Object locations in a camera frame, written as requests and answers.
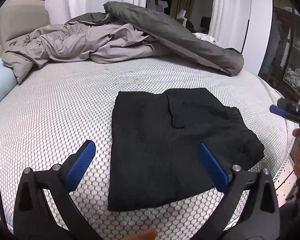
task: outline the crumpled bedding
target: crumpled bedding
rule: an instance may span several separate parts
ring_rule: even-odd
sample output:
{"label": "crumpled bedding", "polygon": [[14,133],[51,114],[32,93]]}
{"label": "crumpled bedding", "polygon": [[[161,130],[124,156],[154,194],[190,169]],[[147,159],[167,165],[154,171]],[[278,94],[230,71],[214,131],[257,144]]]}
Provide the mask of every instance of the crumpled bedding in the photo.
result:
{"label": "crumpled bedding", "polygon": [[131,24],[116,20],[105,25],[75,22],[47,25],[14,41],[2,55],[21,83],[34,64],[42,68],[50,60],[112,63],[138,57],[162,56],[169,49]]}
{"label": "crumpled bedding", "polygon": [[204,33],[193,33],[193,35],[203,41],[208,41],[214,45],[217,45],[220,47],[219,43],[216,41],[216,39],[208,34],[204,34]]}
{"label": "crumpled bedding", "polygon": [[111,63],[137,57],[162,56],[170,51],[221,70],[230,76],[243,68],[242,54],[192,35],[170,16],[129,3],[108,2],[106,13],[87,13],[65,25],[39,28],[11,42],[2,61],[21,83],[34,65],[48,61]]}

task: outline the mattress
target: mattress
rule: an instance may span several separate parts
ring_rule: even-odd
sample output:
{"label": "mattress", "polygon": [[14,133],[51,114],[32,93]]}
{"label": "mattress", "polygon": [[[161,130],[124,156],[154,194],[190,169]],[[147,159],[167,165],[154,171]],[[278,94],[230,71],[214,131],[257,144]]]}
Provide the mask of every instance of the mattress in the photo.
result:
{"label": "mattress", "polygon": [[[265,157],[251,171],[268,167],[275,176],[290,151],[295,124],[269,112],[281,96],[252,73],[243,69],[229,77],[177,56],[112,64],[51,63],[32,71],[0,103],[0,185],[10,229],[23,169],[40,171],[63,163],[90,139],[96,156],[70,195],[103,239],[147,228],[156,228],[160,239],[191,238],[220,202],[223,194],[216,189],[156,208],[107,210],[111,114],[119,91],[200,87],[240,110],[246,126],[265,146]],[[56,221],[66,227],[50,192],[45,194]],[[244,192],[230,222],[240,215],[247,196]]]}

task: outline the beige headboard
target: beige headboard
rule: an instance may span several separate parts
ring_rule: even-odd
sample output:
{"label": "beige headboard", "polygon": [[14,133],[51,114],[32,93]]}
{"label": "beige headboard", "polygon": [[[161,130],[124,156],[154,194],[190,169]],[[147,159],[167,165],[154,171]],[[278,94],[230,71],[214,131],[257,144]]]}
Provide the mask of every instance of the beige headboard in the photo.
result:
{"label": "beige headboard", "polygon": [[6,0],[0,8],[0,57],[11,41],[48,24],[44,0]]}

